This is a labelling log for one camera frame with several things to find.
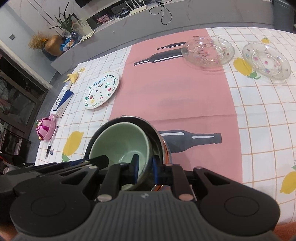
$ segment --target pink toy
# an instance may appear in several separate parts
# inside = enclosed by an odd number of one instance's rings
[[[54,133],[55,128],[56,128],[56,122],[52,115],[36,121],[36,132],[41,141],[50,140]]]

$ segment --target gray bin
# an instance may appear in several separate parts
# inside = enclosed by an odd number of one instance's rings
[[[285,0],[274,0],[274,28],[293,32],[294,10]]]

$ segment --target stainless steel pot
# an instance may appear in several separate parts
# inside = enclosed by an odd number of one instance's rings
[[[89,158],[89,154],[91,151],[91,148],[98,138],[98,136],[108,127],[119,123],[119,122],[130,122],[133,123],[137,126],[139,126],[148,136],[152,149],[153,149],[153,154],[159,156],[159,160],[161,163],[166,164],[166,163],[171,163],[171,155],[169,152],[169,148],[166,145],[164,139],[162,136],[158,133],[158,131],[146,120],[136,117],[136,116],[121,116],[117,117],[113,120],[108,121],[104,125],[102,125],[92,136],[91,140],[89,141],[89,144],[86,148],[84,157]],[[152,190],[159,190],[161,187],[154,185],[153,181],[153,175],[152,175],[152,166],[148,165],[146,170],[144,170],[144,175],[140,176],[138,179],[138,183],[134,185],[131,189],[137,189],[137,190],[143,190],[145,189],[152,189]]]

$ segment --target decorated fruit plate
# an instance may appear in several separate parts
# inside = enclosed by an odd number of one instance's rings
[[[227,64],[234,56],[232,44],[216,36],[194,37],[181,51],[186,61],[211,68]]]
[[[291,75],[291,66],[277,49],[262,43],[249,43],[243,50],[245,61],[257,72],[274,80],[284,80]]]
[[[85,108],[90,110],[104,104],[114,94],[118,84],[119,75],[115,72],[104,73],[94,79],[83,95]]]

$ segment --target floor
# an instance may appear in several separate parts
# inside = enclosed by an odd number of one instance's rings
[[[193,29],[199,29],[199,28],[216,28],[216,27],[233,27],[233,26],[235,26],[235,27],[259,27],[259,28],[272,28],[272,29],[274,28],[273,25],[261,24],[261,23],[209,23],[209,24],[202,24],[202,25],[193,25],[193,26],[188,26],[188,27],[183,27],[183,28],[175,28],[175,29],[171,29],[168,31],[163,31],[163,32],[159,32],[156,34],[144,36],[142,38],[124,43],[124,44],[119,45],[115,48],[112,48],[108,51],[105,51],[104,53],[101,53],[89,60],[102,57],[102,56],[112,53],[116,50],[125,48],[127,46],[130,46],[130,45],[133,45],[133,44],[136,44],[136,43],[148,40],[148,39],[153,39],[153,38],[157,38],[157,37],[168,35],[168,34],[173,34],[173,33],[177,33],[177,32],[193,30]],[[37,120],[39,120],[43,117],[47,117],[49,115],[49,112],[50,112],[56,98],[58,97],[59,93],[61,92],[62,87],[64,86],[63,81],[65,79],[67,79],[67,74],[71,74],[72,72],[73,72],[73,69],[69,70],[68,72],[66,72],[63,75],[56,74],[54,76],[54,78],[51,80],[50,84],[52,85],[52,89],[47,93],[47,95],[41,105],[41,108],[37,114],[37,118],[36,118]],[[28,153],[27,162],[35,162],[37,152],[38,152],[38,147],[40,144],[40,140],[38,139],[35,128],[32,129],[31,134],[29,136],[29,140],[32,142],[32,144],[30,146],[30,150]]]

